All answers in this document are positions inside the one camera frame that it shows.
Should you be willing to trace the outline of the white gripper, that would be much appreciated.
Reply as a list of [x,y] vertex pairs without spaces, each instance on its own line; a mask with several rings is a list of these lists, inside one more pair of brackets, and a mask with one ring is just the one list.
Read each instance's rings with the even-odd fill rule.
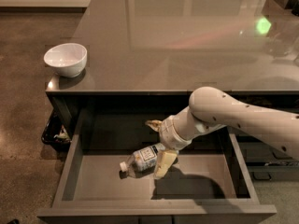
[[173,116],[169,116],[163,121],[157,119],[147,120],[145,124],[149,126],[153,131],[159,132],[160,142],[166,148],[168,148],[168,150],[160,150],[157,154],[157,161],[154,169],[154,178],[161,179],[166,175],[169,168],[178,157],[177,150],[182,150],[192,141],[185,140],[178,135],[175,129]]

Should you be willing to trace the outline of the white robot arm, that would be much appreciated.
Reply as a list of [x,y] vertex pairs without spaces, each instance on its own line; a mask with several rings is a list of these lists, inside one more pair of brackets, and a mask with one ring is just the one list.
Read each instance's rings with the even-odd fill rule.
[[229,126],[249,134],[293,159],[299,158],[299,117],[295,113],[249,105],[216,88],[195,90],[189,104],[162,121],[149,120],[165,150],[158,153],[156,179],[163,178],[178,152],[198,136]]

